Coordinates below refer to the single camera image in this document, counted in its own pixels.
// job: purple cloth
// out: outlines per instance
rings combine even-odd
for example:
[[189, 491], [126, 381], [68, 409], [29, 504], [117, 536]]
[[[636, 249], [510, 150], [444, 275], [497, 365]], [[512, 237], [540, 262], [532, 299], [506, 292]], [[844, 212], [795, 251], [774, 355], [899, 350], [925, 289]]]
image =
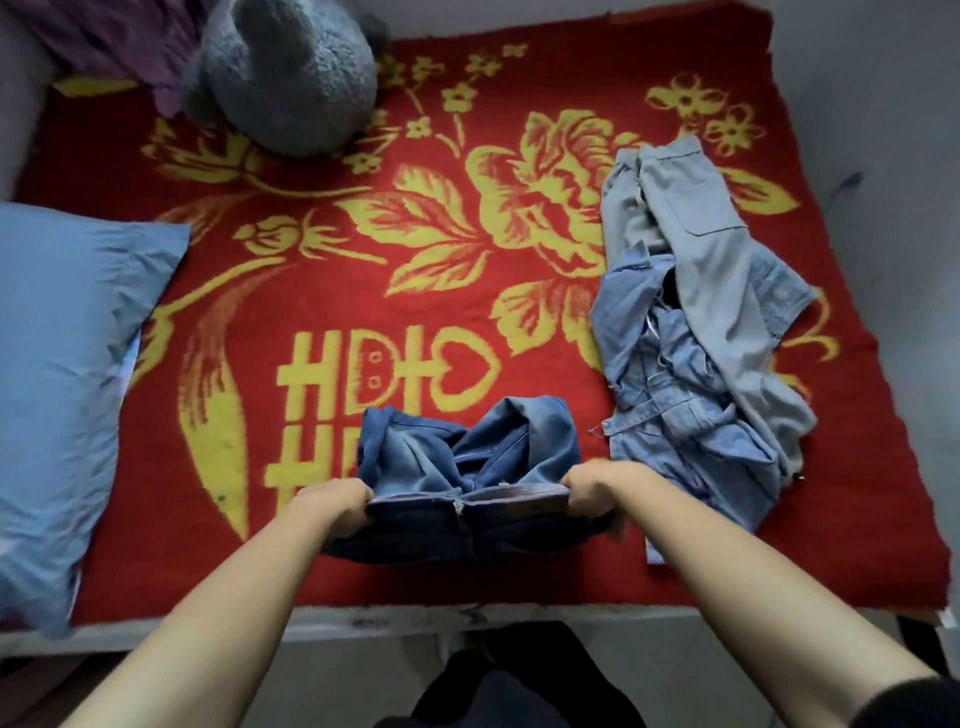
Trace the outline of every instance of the purple cloth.
[[77, 71], [134, 78], [164, 116], [180, 110], [180, 74], [216, 0], [7, 0], [52, 54]]

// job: light blue denim clothing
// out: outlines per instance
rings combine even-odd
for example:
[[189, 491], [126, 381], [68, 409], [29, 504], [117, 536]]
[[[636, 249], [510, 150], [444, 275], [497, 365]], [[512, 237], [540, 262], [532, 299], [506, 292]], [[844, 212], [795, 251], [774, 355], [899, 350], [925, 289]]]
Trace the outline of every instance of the light blue denim clothing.
[[357, 446], [371, 524], [326, 553], [408, 564], [577, 546], [612, 521], [566, 514], [559, 483], [579, 462], [573, 420], [555, 397], [508, 397], [471, 429], [371, 407]]
[[590, 312], [616, 404], [612, 457], [754, 530], [816, 422], [768, 372], [813, 291], [750, 237], [695, 137], [616, 162], [601, 203], [610, 268]]

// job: black sleeve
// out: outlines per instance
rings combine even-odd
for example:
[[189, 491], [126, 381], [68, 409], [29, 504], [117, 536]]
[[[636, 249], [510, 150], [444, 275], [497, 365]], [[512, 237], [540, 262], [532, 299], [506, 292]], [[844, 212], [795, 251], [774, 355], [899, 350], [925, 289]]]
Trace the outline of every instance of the black sleeve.
[[885, 690], [864, 706], [851, 728], [940, 728], [960, 725], [960, 683], [942, 677]]

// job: hand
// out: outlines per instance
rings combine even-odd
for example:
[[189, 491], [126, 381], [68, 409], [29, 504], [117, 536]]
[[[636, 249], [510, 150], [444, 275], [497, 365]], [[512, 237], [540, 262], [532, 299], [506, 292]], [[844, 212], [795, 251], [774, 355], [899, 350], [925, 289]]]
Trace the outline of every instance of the hand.
[[304, 488], [291, 505], [316, 508], [331, 518], [329, 539], [345, 539], [367, 525], [373, 491], [359, 478], [336, 478]]
[[570, 491], [567, 513], [571, 516], [600, 518], [616, 508], [617, 501], [611, 485], [614, 471], [619, 465], [597, 458], [570, 468], [563, 481]]

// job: stuffed animal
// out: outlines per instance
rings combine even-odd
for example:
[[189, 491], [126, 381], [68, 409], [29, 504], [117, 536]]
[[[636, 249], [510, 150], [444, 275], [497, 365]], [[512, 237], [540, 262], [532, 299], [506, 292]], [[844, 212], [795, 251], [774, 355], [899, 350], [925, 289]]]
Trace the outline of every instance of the stuffed animal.
[[221, 116], [266, 149], [291, 157], [332, 154], [369, 122], [374, 55], [389, 33], [332, 0], [221, 0], [188, 64], [187, 116]]

